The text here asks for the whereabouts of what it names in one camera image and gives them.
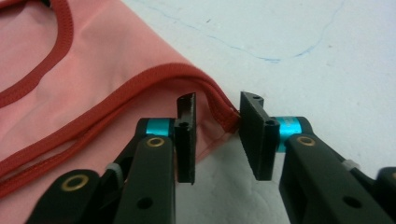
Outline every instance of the screw hole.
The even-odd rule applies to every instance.
[[[142,210],[149,209],[153,205],[153,201],[151,198],[142,198],[137,201],[137,207]]]
[[[309,137],[300,136],[297,138],[297,141],[308,147],[312,147],[315,145],[315,140]]]
[[[361,202],[353,197],[345,196],[343,198],[344,203],[353,207],[353,208],[361,208]]]
[[[160,147],[165,143],[165,141],[159,137],[150,138],[147,141],[149,147]]]

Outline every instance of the white surface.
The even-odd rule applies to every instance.
[[[375,177],[396,166],[396,2],[393,0],[124,1],[212,76],[239,107],[304,116],[315,133]],[[177,187],[177,223],[289,223],[275,178],[257,182],[237,137]]]

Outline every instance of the pink fabric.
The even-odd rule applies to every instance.
[[[26,220],[59,175],[101,174],[140,118],[175,117],[182,94],[197,92],[198,159],[237,126],[214,81],[118,0],[0,1],[0,52],[2,223]]]

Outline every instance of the blue line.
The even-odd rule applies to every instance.
[[[187,24],[186,22],[182,21],[182,20],[179,19],[179,18],[169,16],[169,15],[167,15],[165,12],[163,12],[162,10],[160,10],[160,9],[158,9],[158,8],[156,8],[156,7],[149,6],[145,1],[142,1],[142,0],[134,0],[134,1],[135,1],[135,2],[138,2],[138,3],[142,4],[142,5],[144,5],[145,7],[149,8],[149,9],[151,9],[151,10],[154,10],[154,11],[159,12],[159,13],[160,13],[161,15],[163,15],[165,18],[171,19],[171,20],[173,20],[173,21],[177,21],[177,22],[179,22],[180,24],[182,24],[182,25],[185,26],[185,27],[191,28],[191,29],[193,29],[193,30],[195,30],[195,31],[198,31],[198,32],[202,33],[202,30],[200,30],[200,29],[198,29],[198,28],[196,28],[196,27],[194,27],[194,26],[192,26],[192,25],[190,25],[190,24]],[[341,11],[341,9],[344,7],[345,1],[346,1],[346,0],[343,0],[343,1],[341,2],[340,6],[338,6],[338,8],[333,12],[330,21],[323,27],[323,29],[322,29],[322,31],[321,31],[321,33],[320,33],[320,36],[319,36],[319,39],[317,40],[317,42],[316,42],[314,45],[310,46],[309,48],[307,48],[307,49],[303,50],[302,52],[300,52],[300,53],[298,53],[298,54],[295,54],[295,55],[293,55],[293,56],[291,56],[291,57],[285,57],[285,58],[262,57],[262,56],[259,56],[259,55],[254,54],[254,53],[252,53],[252,52],[250,52],[250,51],[248,51],[248,50],[246,50],[246,49],[242,49],[242,48],[236,47],[236,46],[234,46],[234,45],[232,45],[232,44],[229,44],[229,43],[225,42],[224,40],[222,40],[222,39],[220,39],[220,38],[218,38],[218,37],[216,37],[216,36],[207,35],[207,34],[203,34],[203,33],[202,33],[202,34],[203,34],[204,36],[208,37],[208,38],[211,38],[211,39],[214,39],[214,40],[216,40],[216,41],[219,41],[220,43],[224,44],[225,46],[227,46],[227,47],[230,48],[230,49],[236,49],[236,50],[245,52],[246,54],[248,54],[248,55],[250,55],[250,56],[252,56],[252,57],[254,57],[254,58],[263,60],[263,61],[268,62],[268,63],[281,63],[282,61],[285,61],[285,60],[287,60],[287,59],[293,59],[293,58],[297,58],[297,57],[302,57],[302,56],[304,56],[304,55],[306,55],[306,54],[309,54],[311,51],[313,51],[313,50],[322,42],[322,40],[323,40],[323,38],[324,38],[324,35],[325,35],[326,31],[327,31],[327,30],[329,29],[329,27],[333,24],[333,22],[334,22],[334,20],[335,20],[335,17],[338,15],[338,13],[339,13],[339,12]]]

